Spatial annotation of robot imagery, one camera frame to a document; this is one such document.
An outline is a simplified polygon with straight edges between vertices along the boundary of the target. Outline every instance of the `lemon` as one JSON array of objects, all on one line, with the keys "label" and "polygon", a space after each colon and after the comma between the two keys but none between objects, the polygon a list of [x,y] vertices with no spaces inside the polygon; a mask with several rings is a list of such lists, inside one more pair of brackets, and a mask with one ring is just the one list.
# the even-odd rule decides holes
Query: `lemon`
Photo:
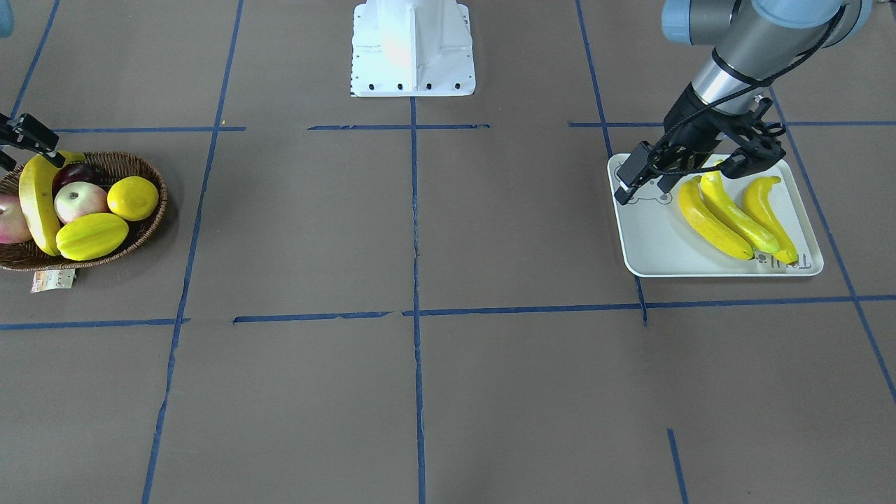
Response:
[{"label": "lemon", "polygon": [[142,221],[152,214],[159,202],[159,190],[143,177],[127,177],[109,188],[109,210],[126,221]]}]

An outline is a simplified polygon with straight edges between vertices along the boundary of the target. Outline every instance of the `wicker basket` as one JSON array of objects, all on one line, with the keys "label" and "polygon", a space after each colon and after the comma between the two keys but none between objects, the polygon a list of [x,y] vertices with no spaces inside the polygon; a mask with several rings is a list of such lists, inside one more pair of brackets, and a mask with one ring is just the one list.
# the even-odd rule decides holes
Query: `wicker basket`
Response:
[{"label": "wicker basket", "polygon": [[[12,245],[0,244],[0,268],[13,271],[39,271],[86,268],[104,265],[134,252],[146,242],[159,227],[165,207],[168,205],[168,187],[165,180],[146,160],[126,152],[85,152],[87,163],[102,169],[103,176],[96,184],[108,190],[118,180],[137,175],[151,181],[159,190],[159,204],[152,215],[140,222],[128,222],[130,231],[127,238],[116,250],[90,261],[73,261],[62,256],[49,256],[34,243],[34,240]],[[18,195],[19,176],[23,166],[8,173],[0,180],[0,194]]]}]

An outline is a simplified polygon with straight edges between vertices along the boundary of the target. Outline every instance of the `plastic tray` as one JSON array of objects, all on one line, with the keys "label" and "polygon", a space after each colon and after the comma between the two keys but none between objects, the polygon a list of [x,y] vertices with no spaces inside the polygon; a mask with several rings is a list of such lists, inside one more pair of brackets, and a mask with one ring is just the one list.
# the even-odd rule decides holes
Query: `plastic tray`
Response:
[{"label": "plastic tray", "polygon": [[[627,158],[628,154],[617,154],[607,163],[611,195],[619,186],[616,170]],[[726,158],[723,155],[713,155],[707,161],[707,166]],[[793,173],[785,161],[778,161],[770,169],[751,177],[723,178],[723,183],[731,197],[740,204],[744,189],[753,179],[772,175],[781,177],[782,182],[772,188],[769,202],[784,230],[797,246],[797,265],[787,266],[771,254],[763,252],[756,252],[756,258],[750,261],[727,256],[703,239],[685,221],[676,201],[678,186],[669,194],[663,195],[651,181],[638,190],[629,204],[620,205],[611,197],[616,210],[616,224],[619,227],[625,266],[641,277],[797,277],[819,274],[824,268],[824,259]]]}]

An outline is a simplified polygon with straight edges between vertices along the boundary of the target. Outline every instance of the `black cable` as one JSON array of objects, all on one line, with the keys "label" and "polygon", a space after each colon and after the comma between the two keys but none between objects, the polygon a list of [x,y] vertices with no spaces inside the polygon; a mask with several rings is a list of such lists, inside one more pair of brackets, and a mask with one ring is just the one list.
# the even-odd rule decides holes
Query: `black cable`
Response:
[{"label": "black cable", "polygon": [[828,28],[827,28],[827,30],[825,30],[822,37],[820,39],[818,39],[818,42],[816,42],[814,46],[812,46],[811,48],[809,48],[809,50],[807,50],[805,53],[803,53],[803,55],[797,61],[792,63],[791,65],[787,66],[783,70],[778,71],[775,74],[770,75],[769,77],[766,77],[765,79],[763,79],[762,81],[759,81],[758,83],[754,83],[748,87],[745,87],[744,89],[742,89],[740,91],[735,91],[735,92],[729,94],[728,96],[719,98],[718,100],[715,100],[712,103],[708,103],[708,104],[704,105],[702,108],[696,110],[690,116],[685,117],[684,119],[678,121],[672,127],[670,127],[668,129],[668,131],[665,134],[663,134],[663,136],[661,136],[659,138],[659,140],[655,144],[653,144],[653,146],[650,148],[650,153],[648,154],[648,157],[647,157],[650,171],[653,172],[654,174],[660,175],[660,176],[662,176],[662,175],[684,176],[684,175],[692,175],[694,173],[706,173],[708,171],[714,171],[715,167],[694,168],[694,169],[686,169],[686,170],[659,169],[654,164],[654,161],[656,160],[656,157],[657,157],[657,150],[664,143],[667,143],[669,137],[671,137],[672,134],[681,126],[684,126],[685,124],[693,121],[696,117],[706,113],[706,111],[715,109],[716,107],[718,107],[722,103],[725,103],[726,101],[731,101],[735,98],[744,96],[748,92],[756,91],[757,89],[771,86],[771,83],[773,83],[776,79],[778,79],[779,77],[781,77],[784,74],[789,73],[794,68],[797,68],[798,66],[802,65],[807,59],[809,59],[810,56],[815,54],[815,52],[817,52],[818,49],[821,49],[822,46],[824,46],[824,44],[828,41],[828,39],[831,37],[832,33],[834,32],[834,29],[837,28],[838,24],[840,24],[840,20],[843,18],[843,14],[845,12],[846,12],[846,5],[843,5],[840,7],[840,9],[837,11],[837,13],[834,14],[834,17],[831,18],[831,20],[828,22]]}]

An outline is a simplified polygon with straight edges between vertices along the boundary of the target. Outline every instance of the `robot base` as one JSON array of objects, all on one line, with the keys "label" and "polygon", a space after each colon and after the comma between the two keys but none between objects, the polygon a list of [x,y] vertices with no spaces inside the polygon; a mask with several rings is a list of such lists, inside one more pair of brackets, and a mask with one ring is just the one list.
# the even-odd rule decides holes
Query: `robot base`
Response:
[{"label": "robot base", "polygon": [[353,96],[466,96],[476,89],[470,11],[455,0],[355,8]]}]

